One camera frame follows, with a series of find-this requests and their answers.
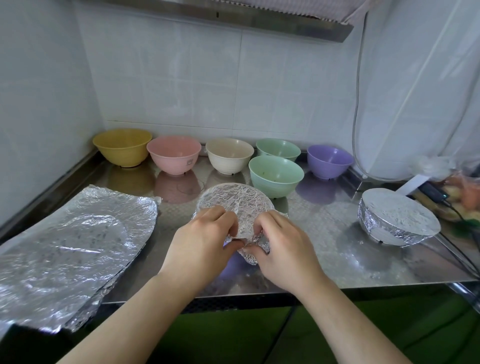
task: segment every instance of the forearm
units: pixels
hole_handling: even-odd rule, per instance
[[[193,298],[161,274],[149,280],[60,364],[145,363],[175,317]]]
[[[330,280],[300,299],[340,364],[410,364],[408,358]]]

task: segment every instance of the hand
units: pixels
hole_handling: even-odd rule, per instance
[[[234,252],[244,247],[240,240],[223,246],[227,234],[237,235],[238,226],[237,215],[222,206],[201,210],[175,233],[159,274],[195,295],[225,269]]]
[[[255,256],[264,276],[275,285],[302,301],[328,281],[309,237],[288,218],[274,210],[263,212],[255,219],[253,229],[255,234],[263,230],[270,242],[270,254],[257,245],[243,250]]]

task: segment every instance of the person's left hand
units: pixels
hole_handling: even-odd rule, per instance
[[[236,236],[238,218],[222,206],[201,210],[188,224],[177,230],[159,274],[172,284],[196,294],[213,281],[243,241],[232,240],[223,246],[227,234]]]

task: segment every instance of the range hood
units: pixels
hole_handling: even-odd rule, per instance
[[[378,0],[85,0],[343,42]],[[323,18],[335,14],[337,20]]]

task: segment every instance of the bowl rim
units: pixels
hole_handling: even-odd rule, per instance
[[[346,164],[332,163],[332,162],[327,162],[326,160],[317,158],[316,156],[314,156],[314,155],[310,152],[310,148],[312,148],[312,147],[314,147],[314,146],[329,146],[329,145],[328,145],[328,144],[313,144],[313,145],[311,145],[311,146],[309,146],[309,147],[307,148],[307,154],[308,154],[309,156],[311,156],[312,158],[314,158],[314,159],[316,159],[316,160],[319,160],[319,161],[321,161],[321,162],[323,162],[323,163],[331,164],[332,166],[342,166],[342,167],[344,167],[344,166],[348,166],[348,167],[349,167],[349,166],[351,166],[352,164],[355,163],[355,159],[354,159],[353,155],[351,155],[349,152],[347,152],[346,150],[344,150],[344,149],[342,149],[342,148],[337,148],[336,146],[329,146],[329,147],[331,147],[331,148],[333,148],[333,149],[341,150],[341,151],[347,153],[349,156],[351,156],[351,157],[352,157],[352,161],[351,161],[350,163],[346,163]]]
[[[299,179],[298,181],[296,181],[296,182],[275,182],[275,181],[268,180],[267,178],[264,178],[264,177],[262,177],[262,176],[259,176],[259,175],[258,175],[257,173],[255,173],[255,172],[252,170],[252,168],[250,167],[250,163],[251,163],[254,159],[256,159],[256,158],[279,158],[279,159],[284,159],[284,160],[287,161],[287,164],[293,163],[293,164],[295,165],[295,168],[297,168],[297,169],[300,168],[300,170],[301,170],[302,173],[303,173],[303,176],[302,176],[302,178],[300,178],[300,179]],[[267,182],[270,182],[270,183],[276,183],[276,184],[285,184],[285,185],[287,185],[287,184],[295,184],[295,183],[299,183],[301,180],[303,180],[303,178],[305,178],[305,172],[303,171],[303,168],[302,168],[302,167],[300,167],[297,163],[291,161],[290,159],[286,159],[286,158],[278,157],[278,156],[271,156],[271,155],[268,155],[268,156],[256,156],[255,158],[250,159],[250,162],[248,162],[248,169],[250,170],[250,173],[253,173],[253,174],[254,174],[255,176],[257,176],[258,178],[260,178],[260,179],[262,179],[262,180],[264,180],[264,181],[267,181]]]
[[[242,142],[243,144],[247,145],[250,147],[250,150],[251,150],[251,154],[249,156],[246,156],[246,157],[241,157],[241,158],[229,158],[229,157],[222,157],[222,156],[219,156],[218,154],[215,154],[214,152],[208,150],[208,143],[210,142],[213,142],[213,141],[216,141],[216,140],[222,140],[222,139],[227,139],[227,140],[235,140],[235,141],[239,141],[239,142]],[[230,159],[230,160],[241,160],[241,159],[247,159],[247,158],[250,158],[254,153],[255,153],[255,149],[253,148],[253,146],[251,146],[249,143],[243,141],[243,140],[240,140],[240,139],[235,139],[235,138],[215,138],[215,139],[211,139],[209,140],[208,142],[206,142],[205,144],[205,149],[207,150],[207,153],[211,153],[213,154],[215,157],[218,157],[218,158],[222,158],[222,159]]]
[[[274,155],[274,154],[265,152],[263,149],[261,149],[261,148],[258,146],[258,143],[261,142],[261,141],[264,141],[264,140],[279,140],[279,141],[281,141],[281,142],[284,142],[285,144],[294,146],[294,147],[297,149],[298,154],[291,155],[291,156],[276,156],[276,155]],[[255,143],[255,146],[256,146],[257,149],[260,150],[262,153],[265,153],[265,154],[267,154],[267,155],[269,155],[269,156],[274,156],[274,157],[296,158],[296,157],[298,157],[298,156],[301,154],[301,149],[300,149],[297,145],[293,144],[292,142],[289,142],[288,140],[284,140],[284,139],[278,139],[278,138],[262,138],[262,139],[260,139],[260,140],[257,140],[257,142]]]
[[[148,139],[146,142],[143,142],[143,143],[140,143],[140,144],[136,144],[134,146],[122,146],[122,147],[110,147],[110,146],[101,146],[98,144],[98,142],[95,141],[95,139],[97,139],[97,137],[101,136],[101,135],[104,135],[104,134],[107,134],[109,132],[112,132],[112,131],[118,131],[118,130],[135,130],[135,131],[140,131],[140,132],[144,132],[144,133],[148,133],[150,135],[150,139]],[[102,149],[112,149],[112,150],[122,150],[122,149],[130,149],[130,148],[135,148],[135,147],[138,147],[138,146],[144,146],[145,144],[148,144],[152,141],[153,139],[153,136],[152,136],[152,133],[149,132],[148,130],[145,130],[145,129],[138,129],[138,128],[115,128],[115,129],[108,129],[108,130],[105,130],[104,132],[101,132],[101,133],[98,133],[97,135],[95,135],[92,139],[92,144],[94,146],[96,146],[97,148],[102,148]]]
[[[188,156],[166,157],[166,156],[163,156],[163,155],[161,155],[161,154],[154,153],[154,152],[152,152],[152,151],[148,148],[148,144],[150,144],[152,141],[157,140],[157,139],[166,139],[166,138],[170,138],[170,137],[172,137],[172,136],[182,137],[182,138],[189,138],[189,139],[192,139],[192,140],[196,141],[197,144],[198,144],[198,151],[195,152],[195,153],[192,153],[192,154],[190,154],[190,155],[188,155]],[[193,156],[195,156],[195,155],[198,155],[198,154],[200,153],[200,151],[202,150],[202,145],[200,144],[200,142],[199,142],[198,140],[196,140],[195,138],[192,138],[191,136],[187,136],[187,135],[159,135],[158,137],[156,137],[156,138],[152,139],[151,141],[149,141],[148,144],[147,144],[147,151],[148,151],[151,155],[153,155],[153,156],[155,156],[155,157],[161,157],[161,158],[167,158],[167,159],[190,158],[190,157],[193,157]]]

